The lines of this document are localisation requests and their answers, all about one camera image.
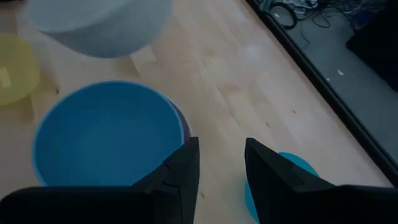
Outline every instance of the wooden table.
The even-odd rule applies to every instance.
[[[30,97],[0,107],[0,198],[39,184],[30,155],[44,114],[103,80],[150,85],[189,119],[201,152],[195,223],[254,223],[243,202],[246,137],[306,159],[334,184],[391,186],[243,0],[175,0],[151,46],[113,60],[77,54],[38,33],[23,7],[0,4],[0,32],[31,43],[42,80]]]

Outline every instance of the cable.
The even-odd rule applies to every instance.
[[[315,22],[315,18],[318,17],[319,15],[321,15],[322,19],[327,23],[326,26],[321,25],[321,24],[318,24],[317,22]],[[311,18],[311,21],[312,21],[315,25],[317,25],[318,27],[321,27],[321,28],[329,28],[329,27],[331,27],[330,22],[328,21],[327,18],[325,18],[325,16],[323,16],[322,11],[319,11],[319,13],[318,13],[317,16],[313,16],[313,17]]]
[[[272,3],[270,5],[269,11],[271,11],[275,7],[281,7],[283,9],[285,9],[290,14],[290,16],[292,17],[292,20],[293,20],[293,24],[292,25],[281,24],[282,27],[285,28],[285,30],[291,30],[295,26],[297,26],[297,16],[296,16],[296,14],[294,13],[294,11],[293,11],[293,9],[291,7],[289,7],[287,4],[282,3],[282,2],[274,2],[274,3]]]
[[[303,37],[303,39],[304,39],[308,44],[311,44],[311,42],[304,36],[304,33],[303,33],[303,26],[304,26],[304,24],[301,22],[301,23],[300,23],[300,33],[301,33],[301,36]]]

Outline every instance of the teal bowl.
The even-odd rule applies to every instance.
[[[128,186],[184,142],[178,110],[138,83],[86,86],[62,99],[39,125],[35,174],[46,186]]]

